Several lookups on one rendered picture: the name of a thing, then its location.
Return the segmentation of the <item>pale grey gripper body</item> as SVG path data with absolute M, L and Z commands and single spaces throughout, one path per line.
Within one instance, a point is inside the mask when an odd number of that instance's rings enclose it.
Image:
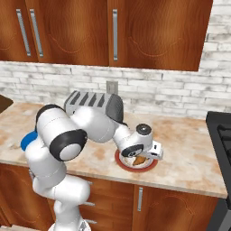
M 155 152 L 142 152 L 141 156 L 152 159 L 152 160 L 162 160 L 163 152 L 155 153 Z

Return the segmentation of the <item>orange brown pastry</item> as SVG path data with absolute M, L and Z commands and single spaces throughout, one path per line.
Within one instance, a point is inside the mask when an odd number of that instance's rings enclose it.
M 143 157 L 143 156 L 136 156 L 136 157 L 135 157 L 135 160 L 134 160 L 134 162 L 133 162 L 133 166 L 142 164 L 142 163 L 145 162 L 145 160 L 146 160 L 146 158 Z

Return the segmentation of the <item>red rimmed white plate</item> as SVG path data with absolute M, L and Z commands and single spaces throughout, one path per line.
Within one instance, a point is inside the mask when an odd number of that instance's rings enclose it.
M 119 153 L 120 153 L 119 150 L 116 150 L 116 151 L 115 151 L 115 161 L 116 161 L 116 163 L 117 163 L 122 169 L 124 169 L 124 170 L 126 170 L 126 171 L 130 171 L 130 172 L 146 172 L 146 171 L 149 171 L 149 170 L 153 169 L 153 168 L 157 165 L 157 163 L 158 163 L 157 160 L 154 160 L 154 161 L 151 163 L 150 166 L 147 166 L 147 167 L 141 168 L 141 169 L 135 169 L 135 168 L 128 167 L 128 166 L 126 166 L 125 164 L 123 164 L 123 163 L 120 161 L 120 159 L 119 159 Z

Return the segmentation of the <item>wooden drawer front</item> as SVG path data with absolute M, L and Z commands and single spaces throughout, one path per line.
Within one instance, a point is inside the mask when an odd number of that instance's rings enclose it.
M 116 216 L 111 214 L 82 212 L 83 218 L 92 220 L 92 231 L 132 231 L 132 216 Z
M 119 198 L 129 198 L 134 194 L 134 186 L 132 184 L 85 176 L 82 176 L 82 179 L 89 181 L 91 190 L 97 194 Z
M 91 194 L 88 202 L 93 202 L 96 205 L 94 207 L 81 205 L 80 207 L 92 211 L 111 212 L 117 216 L 130 216 L 133 213 L 133 200 L 128 198 Z

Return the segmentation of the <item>wooden base cupboard door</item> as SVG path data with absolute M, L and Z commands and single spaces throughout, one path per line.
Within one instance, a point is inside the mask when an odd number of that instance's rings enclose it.
M 48 231 L 54 222 L 47 199 L 33 191 L 26 167 L 0 163 L 0 208 L 11 225 Z
M 141 212 L 139 187 L 143 187 Z M 206 231 L 216 204 L 214 197 L 135 185 L 132 231 Z

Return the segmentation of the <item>grey toaster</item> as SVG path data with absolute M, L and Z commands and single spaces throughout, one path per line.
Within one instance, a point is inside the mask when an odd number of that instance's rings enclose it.
M 116 94 L 73 91 L 64 103 L 64 110 L 69 116 L 80 106 L 90 106 L 107 115 L 119 124 L 124 122 L 124 103 Z

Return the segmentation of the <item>black stove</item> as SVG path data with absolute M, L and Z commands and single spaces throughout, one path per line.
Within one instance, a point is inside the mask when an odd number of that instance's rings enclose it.
M 231 231 L 231 113 L 208 111 L 206 123 L 227 196 L 219 199 L 207 231 Z

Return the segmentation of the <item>blue round plate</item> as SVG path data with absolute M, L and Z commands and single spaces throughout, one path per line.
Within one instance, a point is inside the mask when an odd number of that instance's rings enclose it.
M 21 141 L 21 149 L 26 150 L 27 146 L 37 138 L 38 134 L 36 131 L 28 133 Z

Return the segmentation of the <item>dark brown board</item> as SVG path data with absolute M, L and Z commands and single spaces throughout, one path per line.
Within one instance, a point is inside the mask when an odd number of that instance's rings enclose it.
M 4 112 L 14 101 L 8 97 L 0 95 L 0 114 Z

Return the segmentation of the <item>grey wall socket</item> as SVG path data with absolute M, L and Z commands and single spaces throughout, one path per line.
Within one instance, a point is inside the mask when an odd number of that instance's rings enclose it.
M 118 82 L 117 81 L 108 81 L 106 83 L 106 92 L 107 94 L 118 94 Z

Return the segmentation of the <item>wide wooden wall cupboard door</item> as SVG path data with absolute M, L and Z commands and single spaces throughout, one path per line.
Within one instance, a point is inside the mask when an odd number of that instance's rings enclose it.
M 109 65 L 197 71 L 212 5 L 213 0 L 107 0 Z M 117 9 L 117 61 L 113 9 Z

